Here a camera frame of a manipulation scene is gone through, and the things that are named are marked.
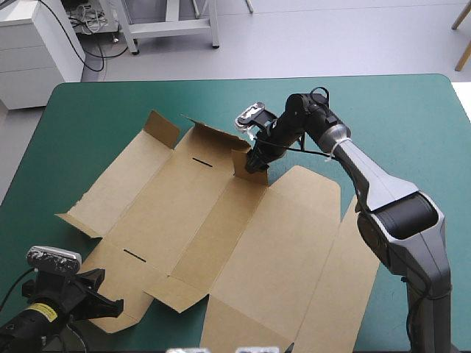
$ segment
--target cabinet drawer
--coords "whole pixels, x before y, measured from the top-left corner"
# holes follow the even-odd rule
[[[0,50],[43,45],[44,42],[34,24],[0,26]]]
[[[0,72],[54,66],[54,60],[45,46],[0,50]]]
[[[0,73],[0,100],[8,109],[42,107],[64,80],[56,68]]]

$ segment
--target black cable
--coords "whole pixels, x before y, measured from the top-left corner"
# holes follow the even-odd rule
[[[87,53],[88,55],[91,55],[92,57],[103,58],[103,59],[113,59],[114,57],[120,57],[122,54],[126,52],[126,50],[128,50],[128,47],[124,48],[123,51],[120,51],[118,54],[103,57],[103,56],[96,55],[94,53],[90,53],[89,51],[86,51],[85,49],[83,49],[83,51]]]
[[[80,332],[77,326],[73,324],[67,324],[67,328],[71,330],[71,332],[79,339],[80,343],[83,345],[84,353],[89,353],[90,347],[88,347],[87,341],[85,340],[83,334]]]
[[[410,269],[412,272],[414,272],[414,274],[416,276],[418,276],[420,278],[420,280],[424,283],[425,285],[425,289],[424,291],[421,291],[419,288],[416,288],[412,282],[409,280],[409,278],[407,277],[403,277],[401,279],[401,281],[403,281],[404,283],[408,283],[417,293],[420,293],[421,296],[418,298],[418,300],[415,301],[415,303],[413,303],[409,309],[408,309],[408,312],[407,312],[407,318],[406,318],[406,333],[407,333],[407,338],[409,339],[409,342],[411,344],[411,353],[414,353],[414,351],[419,347],[420,345],[420,342],[417,342],[416,338],[414,337],[414,333],[412,332],[412,323],[415,321],[415,317],[417,315],[417,313],[419,312],[419,309],[420,309],[420,305],[422,304],[422,302],[424,301],[425,298],[428,297],[428,294],[430,293],[430,289],[431,289],[431,285],[430,283],[426,280],[426,278],[424,278],[424,276],[415,270],[415,268],[411,267],[410,265],[407,264],[407,262],[401,257],[399,256],[399,254],[397,252],[395,252],[394,250],[392,250],[392,252],[394,252],[394,254],[396,255],[396,257],[406,266],[406,268]]]
[[[30,274],[31,272],[33,272],[34,269],[33,268],[30,268],[28,271],[26,271],[25,273],[23,273],[16,281],[15,283],[13,283],[13,285],[10,287],[10,289],[8,290],[7,292],[7,295],[3,298],[3,300],[1,301],[1,304],[0,304],[0,311],[3,310],[3,307],[5,306],[5,304],[7,303],[7,300],[8,298],[10,297],[10,294],[13,292],[13,290],[15,289],[16,285],[24,278],[26,277],[28,274]]]
[[[259,140],[257,138],[254,138],[255,141],[259,142],[259,143],[262,143],[262,144],[265,144],[265,145],[269,145],[269,146],[274,146],[274,147],[278,147],[280,149],[285,149],[287,151],[295,151],[295,152],[301,152],[301,153],[307,153],[307,154],[317,154],[319,156],[324,156],[324,157],[331,157],[332,160],[338,160],[337,157],[334,157],[334,156],[330,156],[330,154],[327,154],[327,153],[324,153],[324,152],[318,152],[318,151],[308,151],[308,150],[305,150],[305,149],[293,149],[291,147],[287,147],[287,146],[283,146],[283,145],[277,145],[276,143],[271,143],[271,142],[266,142],[264,140]]]
[[[76,23],[73,24],[73,27],[77,27],[77,26],[84,26],[86,25],[85,22],[79,20],[78,18],[75,18],[75,17],[72,17],[72,16],[69,16],[68,17],[69,20],[72,20],[72,21],[76,21]],[[91,53],[85,49],[82,49],[85,53],[87,53],[88,55],[91,55],[92,57],[98,57],[100,59],[113,59],[114,57],[120,57],[122,54],[124,54],[126,52],[126,50],[128,50],[129,47],[126,47],[124,48],[122,51],[120,51],[118,54],[114,54],[114,55],[107,55],[107,56],[103,56],[103,55],[96,55],[94,53]]]
[[[38,0],[41,4],[43,4],[47,10],[49,10],[49,12],[54,16],[54,18],[57,20],[58,24],[60,25],[60,28],[62,28],[63,32],[65,33],[65,36],[67,37],[67,40],[68,42],[71,44],[72,46],[72,49],[74,50],[75,52],[75,55],[79,58],[79,60],[82,62],[82,64],[88,68],[89,70],[92,70],[94,72],[100,72],[100,71],[103,71],[103,69],[105,68],[105,59],[102,58],[102,67],[100,69],[95,69],[95,68],[92,68],[90,67],[89,65],[87,65],[87,63],[80,57],[78,51],[75,49],[75,46],[74,44],[72,43],[72,40],[70,39],[70,37],[68,36],[68,33],[67,31],[65,30],[64,26],[62,25],[62,22],[60,22],[59,18],[57,17],[57,15],[55,14],[54,11],[52,11],[51,7],[49,7],[48,4],[46,4],[43,0]]]

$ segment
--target yellow label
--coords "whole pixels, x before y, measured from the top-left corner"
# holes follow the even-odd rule
[[[34,310],[41,313],[48,319],[49,322],[53,322],[57,318],[57,313],[50,306],[43,303],[34,303],[26,308],[26,310]]]

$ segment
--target grey floor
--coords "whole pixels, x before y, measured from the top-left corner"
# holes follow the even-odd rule
[[[165,13],[163,0],[127,3],[136,23]],[[181,4],[181,16],[190,18],[191,0]],[[219,49],[208,35],[141,40],[138,56],[108,60],[99,74],[85,69],[82,80],[441,73],[452,82],[471,81],[471,62],[453,70],[471,39],[471,16],[458,31],[450,29],[466,0],[253,0],[253,15],[244,0],[217,4]],[[125,47],[105,35],[100,41],[108,55]],[[84,43],[93,50],[93,42]],[[7,111],[0,104],[0,203],[42,111]]]

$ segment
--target white zip tie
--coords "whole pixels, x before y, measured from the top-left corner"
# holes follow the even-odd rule
[[[345,142],[345,141],[351,141],[352,139],[351,138],[342,138],[340,140],[338,140],[336,142],[335,145],[333,145],[332,149],[330,150],[330,153],[329,153],[329,157],[327,157],[324,162],[330,162],[332,160],[332,157],[333,157],[333,152],[336,150],[337,146],[340,145],[342,142]]]

